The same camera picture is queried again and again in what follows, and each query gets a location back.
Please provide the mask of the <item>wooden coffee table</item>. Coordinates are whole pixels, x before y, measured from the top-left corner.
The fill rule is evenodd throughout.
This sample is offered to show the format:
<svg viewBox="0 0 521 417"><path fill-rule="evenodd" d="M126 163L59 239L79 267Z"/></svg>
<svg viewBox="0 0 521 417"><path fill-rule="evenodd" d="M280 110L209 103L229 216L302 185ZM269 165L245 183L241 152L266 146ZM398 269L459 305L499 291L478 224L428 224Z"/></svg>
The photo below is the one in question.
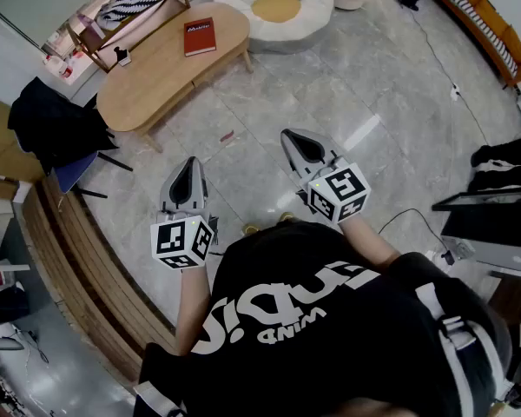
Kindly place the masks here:
<svg viewBox="0 0 521 417"><path fill-rule="evenodd" d="M211 17L216 50L184 55L184 24ZM250 22L225 3L200 3L147 36L131 51L131 62L117 64L99 89L96 104L116 132L134 132L156 152L162 147L148 133L191 91L236 57L252 64L247 52Z"/></svg>

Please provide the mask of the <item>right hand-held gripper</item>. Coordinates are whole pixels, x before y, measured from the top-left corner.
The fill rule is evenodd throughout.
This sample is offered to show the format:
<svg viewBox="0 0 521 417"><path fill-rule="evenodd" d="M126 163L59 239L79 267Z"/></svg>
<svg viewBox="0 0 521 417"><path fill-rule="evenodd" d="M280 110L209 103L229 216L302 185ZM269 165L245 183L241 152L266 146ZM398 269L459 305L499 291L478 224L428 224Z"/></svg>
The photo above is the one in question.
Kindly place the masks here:
<svg viewBox="0 0 521 417"><path fill-rule="evenodd" d="M328 137L306 129L284 129L280 142L292 170L306 173L300 178L300 196L313 213L339 224L364 209L371 188L356 163L336 158L339 153ZM323 165L314 170L319 163Z"/></svg>

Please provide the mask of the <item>black jacket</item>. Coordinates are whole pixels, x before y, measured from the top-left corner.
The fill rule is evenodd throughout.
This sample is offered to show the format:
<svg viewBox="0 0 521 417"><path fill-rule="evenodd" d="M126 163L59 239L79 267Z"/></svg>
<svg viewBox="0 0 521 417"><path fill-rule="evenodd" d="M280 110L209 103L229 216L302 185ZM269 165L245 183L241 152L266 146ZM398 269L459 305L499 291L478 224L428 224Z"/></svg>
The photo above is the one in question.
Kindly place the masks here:
<svg viewBox="0 0 521 417"><path fill-rule="evenodd" d="M95 152L116 148L96 109L72 103L38 77L12 103L8 128L21 149L35 155L45 175Z"/></svg>

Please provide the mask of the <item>red book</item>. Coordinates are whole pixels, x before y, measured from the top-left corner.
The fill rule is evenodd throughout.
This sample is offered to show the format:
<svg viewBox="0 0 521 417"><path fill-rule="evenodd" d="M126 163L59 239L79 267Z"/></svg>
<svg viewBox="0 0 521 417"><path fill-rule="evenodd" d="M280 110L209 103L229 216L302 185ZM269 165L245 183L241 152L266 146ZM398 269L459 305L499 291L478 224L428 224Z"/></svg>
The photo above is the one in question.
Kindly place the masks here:
<svg viewBox="0 0 521 417"><path fill-rule="evenodd" d="M184 24L184 55L195 56L216 50L212 17Z"/></svg>

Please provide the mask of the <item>white flower-shaped cushion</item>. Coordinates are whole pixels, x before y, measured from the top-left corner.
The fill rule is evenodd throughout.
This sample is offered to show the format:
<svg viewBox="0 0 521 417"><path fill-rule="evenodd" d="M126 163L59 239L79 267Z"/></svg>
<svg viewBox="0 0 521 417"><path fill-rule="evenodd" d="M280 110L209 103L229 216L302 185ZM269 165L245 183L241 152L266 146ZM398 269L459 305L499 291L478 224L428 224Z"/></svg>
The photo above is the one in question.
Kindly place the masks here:
<svg viewBox="0 0 521 417"><path fill-rule="evenodd" d="M215 0L241 12L250 23L248 50L295 54L314 46L330 22L333 0Z"/></svg>

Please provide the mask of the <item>person's black printed shirt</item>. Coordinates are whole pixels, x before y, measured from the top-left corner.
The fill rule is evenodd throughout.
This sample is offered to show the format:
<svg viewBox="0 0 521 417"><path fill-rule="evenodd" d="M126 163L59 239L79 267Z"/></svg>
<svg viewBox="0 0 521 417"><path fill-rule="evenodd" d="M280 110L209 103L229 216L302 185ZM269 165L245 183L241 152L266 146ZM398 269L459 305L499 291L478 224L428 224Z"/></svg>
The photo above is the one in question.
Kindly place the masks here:
<svg viewBox="0 0 521 417"><path fill-rule="evenodd" d="M498 316L418 252L375 271L340 228L278 222L228 247L188 354L148 344L132 417L487 417Z"/></svg>

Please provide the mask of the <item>blue chair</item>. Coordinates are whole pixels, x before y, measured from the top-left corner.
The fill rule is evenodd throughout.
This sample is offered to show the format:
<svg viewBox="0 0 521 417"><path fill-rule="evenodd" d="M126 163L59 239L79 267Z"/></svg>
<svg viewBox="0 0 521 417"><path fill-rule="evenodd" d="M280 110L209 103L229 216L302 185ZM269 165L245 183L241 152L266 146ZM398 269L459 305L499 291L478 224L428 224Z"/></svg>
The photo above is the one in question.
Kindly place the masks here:
<svg viewBox="0 0 521 417"><path fill-rule="evenodd" d="M103 152L101 151L97 151L88 156L85 156L82 159L69 163L65 166L54 167L54 172L56 175L58 186L63 195L66 195L70 191L73 191L74 193L78 193L80 195L91 196L99 199L108 198L105 194L87 189L80 189L77 186L78 181L81 179L84 173L89 169L90 165L96 159L104 160L105 162L109 162L115 165L116 167L127 170L129 172L133 171L133 169L130 166L103 154Z"/></svg>

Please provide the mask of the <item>orange sofa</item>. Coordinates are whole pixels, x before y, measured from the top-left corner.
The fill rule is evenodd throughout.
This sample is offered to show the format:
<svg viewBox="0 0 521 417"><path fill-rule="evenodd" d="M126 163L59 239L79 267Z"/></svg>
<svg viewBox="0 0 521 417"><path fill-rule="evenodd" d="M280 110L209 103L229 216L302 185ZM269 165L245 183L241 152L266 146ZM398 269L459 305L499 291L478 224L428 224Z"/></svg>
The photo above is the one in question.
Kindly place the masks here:
<svg viewBox="0 0 521 417"><path fill-rule="evenodd" d="M472 33L496 65L505 87L521 83L521 41L489 0L440 0Z"/></svg>

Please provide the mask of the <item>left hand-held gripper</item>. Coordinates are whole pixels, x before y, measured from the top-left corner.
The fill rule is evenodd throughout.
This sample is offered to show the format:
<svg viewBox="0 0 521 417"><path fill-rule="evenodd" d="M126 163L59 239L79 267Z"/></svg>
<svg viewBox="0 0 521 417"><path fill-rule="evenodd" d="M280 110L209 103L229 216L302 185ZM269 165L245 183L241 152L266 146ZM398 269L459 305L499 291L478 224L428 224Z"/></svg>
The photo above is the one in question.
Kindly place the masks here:
<svg viewBox="0 0 521 417"><path fill-rule="evenodd" d="M207 199L201 161L191 156L162 185L158 222L150 226L151 255L156 261L172 270L205 265L214 240L206 217Z"/></svg>

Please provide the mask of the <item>curved wooden platform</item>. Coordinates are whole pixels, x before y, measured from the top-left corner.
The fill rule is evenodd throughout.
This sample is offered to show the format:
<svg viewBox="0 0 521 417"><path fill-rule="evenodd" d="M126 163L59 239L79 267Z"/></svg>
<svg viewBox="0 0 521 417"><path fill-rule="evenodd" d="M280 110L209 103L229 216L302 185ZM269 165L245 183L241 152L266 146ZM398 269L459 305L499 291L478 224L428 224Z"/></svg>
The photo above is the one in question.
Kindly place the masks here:
<svg viewBox="0 0 521 417"><path fill-rule="evenodd" d="M68 324L125 387L138 380L145 348L173 352L175 328L117 257L82 196L47 177L22 206L22 229L50 296Z"/></svg>

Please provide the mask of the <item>person's left forearm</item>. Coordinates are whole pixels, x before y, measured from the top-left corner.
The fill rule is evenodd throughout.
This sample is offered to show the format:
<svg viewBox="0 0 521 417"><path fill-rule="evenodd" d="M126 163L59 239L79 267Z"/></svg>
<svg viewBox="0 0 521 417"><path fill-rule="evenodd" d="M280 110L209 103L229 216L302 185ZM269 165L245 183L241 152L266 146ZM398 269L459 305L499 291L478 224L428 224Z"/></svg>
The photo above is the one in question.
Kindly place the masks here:
<svg viewBox="0 0 521 417"><path fill-rule="evenodd" d="M175 329L178 355L188 354L198 341L208 316L211 291L205 266L181 272L181 298Z"/></svg>

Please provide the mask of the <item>person's right forearm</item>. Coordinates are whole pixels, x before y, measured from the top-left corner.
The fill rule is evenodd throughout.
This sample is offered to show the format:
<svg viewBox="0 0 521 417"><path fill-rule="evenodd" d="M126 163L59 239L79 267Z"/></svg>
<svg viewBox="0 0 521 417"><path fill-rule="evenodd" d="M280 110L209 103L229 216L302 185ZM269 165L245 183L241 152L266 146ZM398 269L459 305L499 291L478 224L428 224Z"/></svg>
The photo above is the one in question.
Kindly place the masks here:
<svg viewBox="0 0 521 417"><path fill-rule="evenodd" d="M345 219L339 227L354 250L377 272L386 270L400 257L400 252L376 233L361 214Z"/></svg>

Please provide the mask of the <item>black monitor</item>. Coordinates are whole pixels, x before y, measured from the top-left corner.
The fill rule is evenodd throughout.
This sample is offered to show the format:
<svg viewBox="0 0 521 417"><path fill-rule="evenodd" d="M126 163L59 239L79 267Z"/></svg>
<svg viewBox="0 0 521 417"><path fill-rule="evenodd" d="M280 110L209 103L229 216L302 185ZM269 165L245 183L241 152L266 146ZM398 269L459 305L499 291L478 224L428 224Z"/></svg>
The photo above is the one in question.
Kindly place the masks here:
<svg viewBox="0 0 521 417"><path fill-rule="evenodd" d="M461 192L432 210L448 214L441 238L453 255L521 272L521 188Z"/></svg>

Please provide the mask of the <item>cardboard box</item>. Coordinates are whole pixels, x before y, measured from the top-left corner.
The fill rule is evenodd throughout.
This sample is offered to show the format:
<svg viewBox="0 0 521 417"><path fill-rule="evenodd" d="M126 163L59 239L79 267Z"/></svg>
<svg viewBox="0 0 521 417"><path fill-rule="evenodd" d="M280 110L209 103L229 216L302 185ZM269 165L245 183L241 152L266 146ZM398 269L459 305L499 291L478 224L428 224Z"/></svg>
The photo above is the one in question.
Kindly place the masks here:
<svg viewBox="0 0 521 417"><path fill-rule="evenodd" d="M0 101L0 176L23 182L44 178L43 168L32 153L22 151L15 132L8 128L10 106Z"/></svg>

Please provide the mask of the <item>dark wooden rack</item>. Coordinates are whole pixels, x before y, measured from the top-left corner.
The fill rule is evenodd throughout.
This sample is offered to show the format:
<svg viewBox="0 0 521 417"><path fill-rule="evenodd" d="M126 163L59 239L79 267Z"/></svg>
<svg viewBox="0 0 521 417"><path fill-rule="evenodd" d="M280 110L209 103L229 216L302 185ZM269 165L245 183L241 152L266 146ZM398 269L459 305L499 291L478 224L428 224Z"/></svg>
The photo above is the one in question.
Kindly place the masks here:
<svg viewBox="0 0 521 417"><path fill-rule="evenodd" d="M114 47L131 51L146 38L190 8L189 0L164 0L139 15L123 21L115 30L103 30L102 38L94 36L85 27L80 33L67 25L75 46L97 66L108 72L117 63Z"/></svg>

